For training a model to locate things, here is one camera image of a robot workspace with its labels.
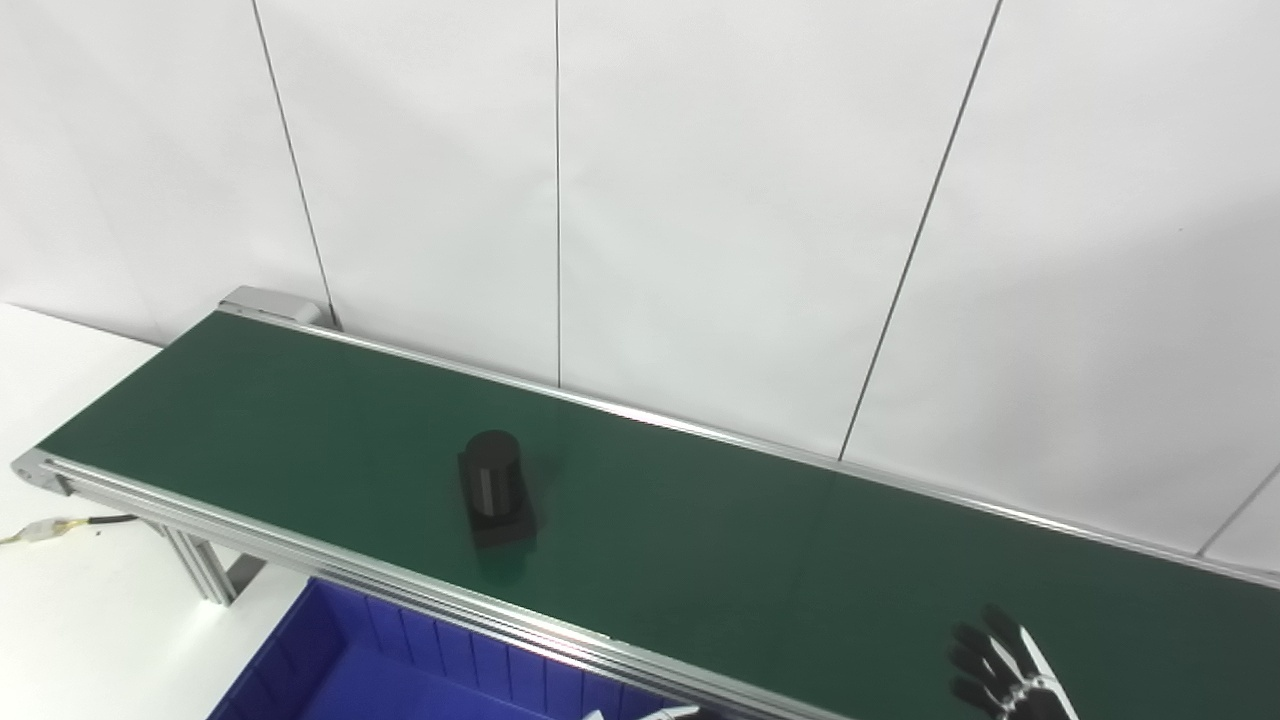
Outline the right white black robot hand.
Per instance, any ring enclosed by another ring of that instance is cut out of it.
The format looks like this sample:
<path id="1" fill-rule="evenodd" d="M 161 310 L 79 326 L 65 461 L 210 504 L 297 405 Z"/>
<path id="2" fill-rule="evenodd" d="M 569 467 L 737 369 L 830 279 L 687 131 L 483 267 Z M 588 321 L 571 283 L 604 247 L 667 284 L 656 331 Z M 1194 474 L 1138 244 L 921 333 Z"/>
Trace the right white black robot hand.
<path id="1" fill-rule="evenodd" d="M 952 697 L 988 719 L 1078 719 L 1028 628 L 995 603 L 980 609 L 980 620 L 983 628 L 959 623 L 951 630 Z"/>

